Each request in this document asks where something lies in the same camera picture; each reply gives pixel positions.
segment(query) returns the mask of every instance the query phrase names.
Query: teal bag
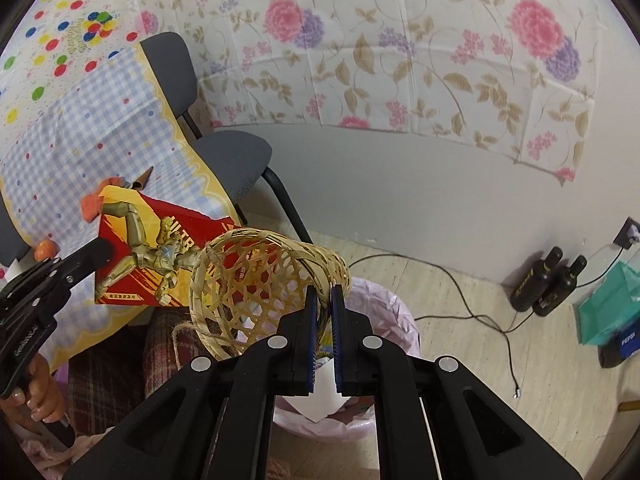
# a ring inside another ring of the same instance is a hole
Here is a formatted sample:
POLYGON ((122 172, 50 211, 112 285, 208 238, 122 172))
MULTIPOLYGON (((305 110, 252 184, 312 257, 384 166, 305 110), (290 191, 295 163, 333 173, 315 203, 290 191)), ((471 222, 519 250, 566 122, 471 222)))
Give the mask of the teal bag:
POLYGON ((618 262, 604 282, 577 309, 583 345, 604 345, 640 318, 640 272, 618 262))

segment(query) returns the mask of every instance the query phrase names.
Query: pink plastic bag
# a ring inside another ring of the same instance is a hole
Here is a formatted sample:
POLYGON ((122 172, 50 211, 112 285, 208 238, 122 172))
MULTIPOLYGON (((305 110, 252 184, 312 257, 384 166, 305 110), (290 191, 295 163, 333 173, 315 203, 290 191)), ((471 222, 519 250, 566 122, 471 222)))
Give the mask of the pink plastic bag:
MULTIPOLYGON (((374 334, 396 343, 409 355, 420 357, 420 335, 414 317, 390 290, 377 283, 353 278, 344 303, 347 308, 369 316, 374 334)), ((282 397, 276 397, 273 421, 298 436, 320 442, 350 442, 376 432, 374 407, 363 413, 361 406, 362 403, 353 398, 345 404, 343 412, 312 422, 282 397)))

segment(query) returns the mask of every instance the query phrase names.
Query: floor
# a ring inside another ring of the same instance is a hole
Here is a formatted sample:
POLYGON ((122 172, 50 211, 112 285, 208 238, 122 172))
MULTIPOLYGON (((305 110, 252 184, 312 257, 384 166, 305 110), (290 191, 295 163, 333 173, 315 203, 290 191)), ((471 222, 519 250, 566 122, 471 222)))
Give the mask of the floor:
MULTIPOLYGON (((248 215, 250 225, 294 237, 290 225, 248 215)), ((381 251, 315 232, 316 244, 331 248, 347 264, 381 251)), ((405 258, 373 258, 351 269, 394 291, 414 317, 464 315, 452 281, 440 270, 405 258)), ((453 272, 476 314, 492 316, 502 327, 514 322, 505 291, 495 283, 453 272)), ((524 318, 518 314, 515 322, 524 318)), ((510 335, 513 364, 522 396, 513 399, 513 383, 502 336, 474 320, 420 320, 422 357, 456 356, 530 426, 561 453, 585 480, 600 480, 625 448, 640 423, 640 412, 618 413, 622 400, 640 399, 640 359, 613 370, 598 364, 596 347, 577 343, 571 306, 546 318, 531 317, 510 335)), ((377 479, 375 436, 350 444, 321 444, 274 426, 274 457, 291 464, 299 478, 377 479)))

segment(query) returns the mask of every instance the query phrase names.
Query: power cord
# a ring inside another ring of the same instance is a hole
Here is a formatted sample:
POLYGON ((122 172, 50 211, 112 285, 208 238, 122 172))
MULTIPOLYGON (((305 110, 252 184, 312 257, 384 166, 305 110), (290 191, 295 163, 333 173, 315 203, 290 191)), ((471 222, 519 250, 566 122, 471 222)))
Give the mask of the power cord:
POLYGON ((591 285, 591 283, 595 283, 595 282, 597 282, 601 277, 603 277, 607 272, 609 272, 609 269, 610 269, 611 267, 613 267, 613 264, 615 264, 615 263, 616 263, 616 261, 619 259, 620 254, 622 254, 622 251, 623 251, 623 250, 624 250, 624 248, 623 248, 623 247, 620 247, 620 252, 618 253, 618 256, 616 256, 616 257, 613 259, 613 261, 609 264, 609 267, 607 267, 607 269, 606 269, 606 270, 605 270, 605 271, 604 271, 600 276, 598 276, 597 278, 595 278, 595 279, 591 280, 590 282, 587 282, 587 283, 583 283, 583 284, 581 284, 581 285, 578 285, 578 286, 577 286, 577 287, 575 287, 575 288, 581 288, 582 286, 591 285))
POLYGON ((354 262, 352 262, 349 265, 349 268, 351 269, 351 267, 353 267, 355 264, 359 264, 360 262, 364 262, 365 260, 370 260, 372 258, 380 258, 382 256, 396 256, 396 257, 399 257, 399 258, 406 258, 408 260, 413 260, 414 262, 420 262, 420 263, 423 263, 423 264, 427 264, 428 266, 435 267, 436 269, 440 269, 447 276, 449 276, 449 278, 451 279, 453 284, 456 286, 456 289, 458 290, 460 298, 462 298, 462 303, 465 305, 466 311, 469 313, 469 315, 468 316, 436 316, 436 315, 430 315, 430 316, 416 317, 415 320, 416 321, 420 321, 421 319, 475 319, 477 322, 482 323, 484 326, 489 327, 491 330, 495 330, 496 332, 502 334, 504 336, 505 341, 507 342, 507 352, 509 354, 509 370, 511 372, 511 379, 513 380, 513 384, 514 384, 514 387, 515 387, 515 393, 514 393, 513 398, 514 399, 519 398, 520 397, 520 385, 518 384, 518 380, 516 379, 516 375, 515 375, 515 373, 513 371, 513 358, 512 358, 512 355, 511 355, 511 342, 509 341, 508 334, 513 333, 517 329, 519 329, 524 324, 524 322, 526 322, 526 320, 529 319, 533 315, 533 312, 531 312, 524 320, 522 320, 520 323, 518 323, 514 328, 510 328, 508 330, 503 330, 494 321, 494 319, 491 318, 490 316, 487 316, 486 314, 474 314, 473 313, 473 311, 469 307, 469 304, 466 302, 465 295, 462 293, 462 289, 460 288, 460 285, 458 284, 456 279, 453 277, 453 275, 447 269, 445 269, 444 267, 441 267, 440 265, 432 264, 431 262, 425 262, 423 260, 418 260, 417 258, 411 258, 411 257, 408 257, 408 256, 402 256, 402 254, 397 254, 397 253, 371 254, 369 256, 364 256, 363 258, 355 260, 354 262))

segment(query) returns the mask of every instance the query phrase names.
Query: chair leg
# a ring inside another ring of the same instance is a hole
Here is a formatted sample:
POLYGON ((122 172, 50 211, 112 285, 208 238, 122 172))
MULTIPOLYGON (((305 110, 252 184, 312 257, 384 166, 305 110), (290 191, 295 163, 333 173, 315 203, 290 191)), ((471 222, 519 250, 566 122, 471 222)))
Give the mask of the chair leg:
POLYGON ((275 173, 273 173, 273 170, 269 167, 264 170, 262 177, 267 181, 267 184, 271 186, 271 189, 273 189, 278 202, 280 202, 280 205, 284 209, 284 213, 287 215, 287 218, 291 222, 291 225, 293 225, 293 229, 296 231, 296 234, 298 235, 298 238, 300 238, 300 241, 307 244, 312 244, 313 240, 309 236, 305 225, 302 223, 300 215, 296 211, 296 207, 293 205, 293 202, 289 197, 289 193, 287 193, 287 190, 284 188, 284 184, 282 183, 282 181, 275 173))
POLYGON ((242 211, 242 209, 240 209, 240 206, 238 204, 234 204, 234 207, 236 208, 236 213, 238 213, 238 218, 240 219, 242 227, 247 227, 249 225, 249 221, 246 219, 244 212, 242 211))
POLYGON ((196 137, 196 140, 201 139, 202 138, 202 132, 200 131, 198 125, 193 120, 193 117, 191 117, 191 114, 189 113, 188 110, 185 113, 182 114, 182 118, 187 123, 187 126, 193 132, 193 135, 196 137))

